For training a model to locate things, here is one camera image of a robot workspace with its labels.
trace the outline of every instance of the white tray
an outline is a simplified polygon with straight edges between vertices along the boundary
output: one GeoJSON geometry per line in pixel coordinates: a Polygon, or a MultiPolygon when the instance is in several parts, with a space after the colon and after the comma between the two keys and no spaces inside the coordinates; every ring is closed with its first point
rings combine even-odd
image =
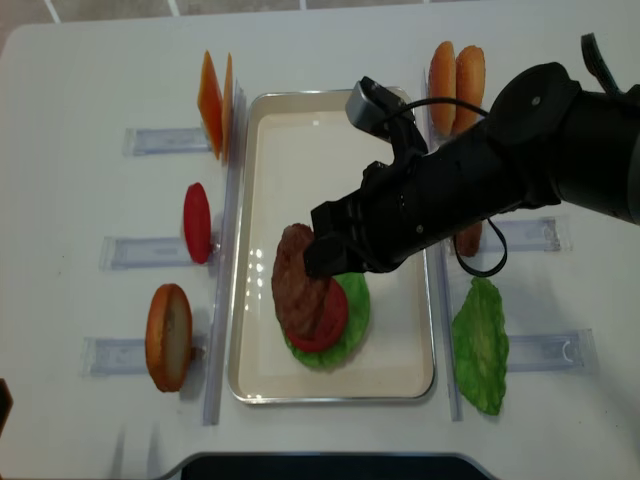
{"type": "MultiPolygon", "coordinates": [[[[275,316],[271,273],[287,225],[357,189],[364,168],[390,163],[391,146],[349,123],[349,91],[265,95],[249,114],[228,378],[246,403],[416,398],[434,376],[423,254],[366,274],[371,321],[362,347],[330,372],[300,364],[275,316]]],[[[397,91],[406,101],[404,92],[397,91]]]]}

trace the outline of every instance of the tomato slice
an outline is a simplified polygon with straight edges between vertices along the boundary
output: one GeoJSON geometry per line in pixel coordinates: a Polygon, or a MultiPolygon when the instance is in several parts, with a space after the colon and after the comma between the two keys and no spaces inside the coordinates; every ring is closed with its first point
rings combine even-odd
{"type": "Polygon", "coordinates": [[[349,319],[349,303],[342,287],[334,279],[329,283],[329,291],[324,304],[324,313],[316,327],[312,339],[298,338],[292,332],[286,332],[291,343],[303,352],[323,352],[333,347],[344,332],[349,319]]]}
{"type": "Polygon", "coordinates": [[[211,212],[204,187],[194,183],[187,189],[183,212],[184,237],[191,260],[206,263],[211,255],[211,212]]]}
{"type": "Polygon", "coordinates": [[[206,51],[200,74],[200,91],[198,92],[198,109],[209,141],[216,158],[222,151],[222,93],[211,55],[206,51]]]}

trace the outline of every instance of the lettuce leaf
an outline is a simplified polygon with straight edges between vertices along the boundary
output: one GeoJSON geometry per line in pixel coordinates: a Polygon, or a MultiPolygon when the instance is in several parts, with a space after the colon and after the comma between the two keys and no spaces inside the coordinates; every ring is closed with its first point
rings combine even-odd
{"type": "Polygon", "coordinates": [[[343,363],[360,344],[369,326],[371,302],[364,275],[344,273],[333,278],[344,290],[349,303],[349,320],[338,343],[324,352],[307,353],[294,347],[284,331],[282,332],[284,341],[293,356],[309,368],[329,369],[343,363]]]}
{"type": "Polygon", "coordinates": [[[498,415],[507,391],[509,339],[502,297],[486,278],[473,278],[471,290],[453,320],[456,383],[478,410],[498,415]]]}

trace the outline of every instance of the top bun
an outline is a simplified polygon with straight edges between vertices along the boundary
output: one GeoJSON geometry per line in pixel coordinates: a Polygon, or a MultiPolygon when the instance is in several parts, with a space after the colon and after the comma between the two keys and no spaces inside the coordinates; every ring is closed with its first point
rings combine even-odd
{"type": "MultiPolygon", "coordinates": [[[[456,98],[476,107],[482,105],[485,74],[482,49],[471,45],[462,50],[456,60],[456,98]]],[[[457,106],[452,133],[464,132],[476,122],[476,117],[471,110],[457,106]]]]}
{"type": "MultiPolygon", "coordinates": [[[[436,48],[429,69],[429,98],[456,98],[456,61],[451,42],[442,42],[436,48]]],[[[431,121],[441,135],[451,134],[456,106],[440,103],[429,105],[431,121]]]]}

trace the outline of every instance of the black cable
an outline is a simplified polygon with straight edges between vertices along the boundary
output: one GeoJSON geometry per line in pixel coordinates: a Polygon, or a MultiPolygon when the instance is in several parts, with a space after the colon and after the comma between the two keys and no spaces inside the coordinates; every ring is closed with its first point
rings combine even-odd
{"type": "Polygon", "coordinates": [[[460,264],[460,266],[465,272],[467,272],[469,275],[473,275],[474,277],[481,277],[481,278],[491,277],[496,273],[498,273],[500,270],[502,270],[502,268],[507,263],[507,239],[504,238],[504,234],[500,231],[498,227],[496,227],[496,225],[491,221],[490,218],[487,218],[487,222],[489,222],[489,225],[491,225],[493,230],[496,232],[496,235],[498,235],[498,238],[500,239],[500,243],[502,243],[502,246],[504,247],[504,254],[502,255],[502,258],[500,259],[500,261],[495,267],[490,268],[485,272],[481,270],[476,270],[475,268],[470,267],[464,261],[462,261],[462,257],[460,256],[460,253],[458,253],[458,244],[456,243],[456,235],[453,236],[453,250],[456,252],[456,258],[458,259],[458,263],[460,264]]]}
{"type": "Polygon", "coordinates": [[[407,103],[402,107],[398,108],[393,113],[387,115],[384,119],[382,119],[379,123],[386,123],[389,120],[393,120],[398,115],[402,115],[404,112],[409,110],[413,110],[416,107],[424,107],[425,105],[433,105],[437,103],[449,103],[452,105],[457,105],[458,107],[466,108],[467,110],[471,110],[472,112],[477,113],[478,115],[482,115],[486,117],[489,115],[489,112],[483,110],[480,107],[476,107],[475,105],[465,102],[463,100],[458,100],[457,98],[450,97],[431,97],[431,98],[423,98],[422,100],[416,100],[415,102],[407,103]]]}

